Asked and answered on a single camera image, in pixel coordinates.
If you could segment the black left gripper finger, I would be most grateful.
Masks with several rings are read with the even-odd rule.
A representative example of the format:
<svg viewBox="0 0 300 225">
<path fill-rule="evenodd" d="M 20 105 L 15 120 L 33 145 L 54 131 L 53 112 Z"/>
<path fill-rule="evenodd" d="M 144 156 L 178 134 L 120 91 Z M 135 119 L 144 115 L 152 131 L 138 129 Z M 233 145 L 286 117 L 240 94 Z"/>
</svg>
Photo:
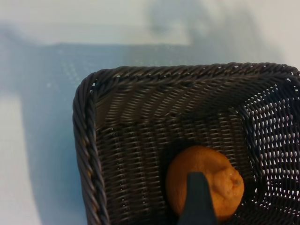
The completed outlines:
<svg viewBox="0 0 300 225">
<path fill-rule="evenodd" d="M 182 212 L 183 225 L 217 225 L 210 188 L 201 172 L 191 172 L 187 176 L 187 196 Z"/>
</svg>

